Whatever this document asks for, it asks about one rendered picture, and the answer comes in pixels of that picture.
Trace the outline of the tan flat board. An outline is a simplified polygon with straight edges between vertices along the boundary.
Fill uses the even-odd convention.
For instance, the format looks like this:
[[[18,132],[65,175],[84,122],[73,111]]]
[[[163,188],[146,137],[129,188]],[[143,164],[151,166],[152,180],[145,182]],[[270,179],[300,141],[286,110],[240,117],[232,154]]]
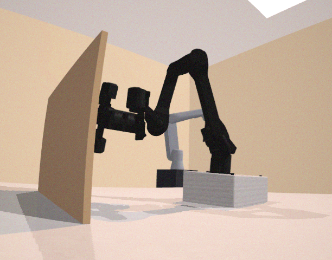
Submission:
[[[48,98],[38,191],[90,224],[94,143],[108,33],[101,31]]]

